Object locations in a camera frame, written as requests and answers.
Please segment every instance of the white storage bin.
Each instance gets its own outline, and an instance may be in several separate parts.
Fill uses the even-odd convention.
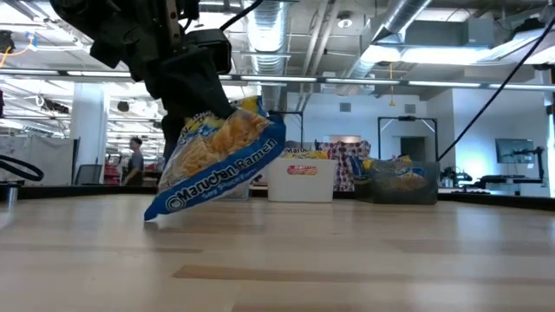
[[[276,202],[330,203],[336,160],[276,159],[268,168],[268,199]]]

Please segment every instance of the gray bin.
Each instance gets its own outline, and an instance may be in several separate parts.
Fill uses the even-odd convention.
[[[372,201],[375,204],[434,205],[439,173],[439,163],[375,161],[369,173]]]

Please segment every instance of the table surface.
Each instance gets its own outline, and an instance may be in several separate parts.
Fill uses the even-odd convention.
[[[555,311],[555,214],[151,196],[0,208],[2,311]]]

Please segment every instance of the red label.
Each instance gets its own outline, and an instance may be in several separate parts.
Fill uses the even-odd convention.
[[[290,175],[317,175],[318,168],[315,166],[289,166],[287,173]]]

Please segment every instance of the white wall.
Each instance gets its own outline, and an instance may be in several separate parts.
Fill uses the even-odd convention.
[[[453,90],[449,89],[426,103],[428,117],[437,119],[438,127],[438,155],[441,155],[453,143],[454,137],[454,112],[453,112]],[[434,136],[430,134],[427,139],[427,155],[434,155]],[[453,166],[455,164],[454,148],[442,160],[441,167]]]
[[[288,94],[288,109],[294,111],[297,106],[298,94]],[[360,135],[371,145],[370,156],[378,157],[378,117],[398,117],[404,113],[405,104],[416,104],[416,115],[426,116],[426,103],[416,95],[396,95],[395,106],[389,105],[391,98],[383,96],[353,95],[339,96],[336,94],[313,94],[304,110],[304,141],[323,141],[326,135]],[[351,103],[350,113],[340,113],[339,103]],[[300,140],[299,121],[295,116],[285,118],[287,140]],[[428,137],[430,130],[421,122],[392,122],[382,132],[382,158],[389,159],[393,154],[401,152],[400,138],[405,136]]]
[[[538,83],[539,76],[528,83]],[[452,89],[435,96],[427,103],[429,117],[438,119],[440,153],[445,151],[470,120],[493,95],[492,90]],[[535,165],[497,164],[495,139],[532,139],[535,146],[547,146],[548,117],[544,94],[539,92],[503,91],[474,123],[441,166],[454,163],[478,179],[488,174],[524,174],[537,177]],[[547,154],[544,154],[547,176]],[[549,188],[522,185],[527,196],[549,196]]]

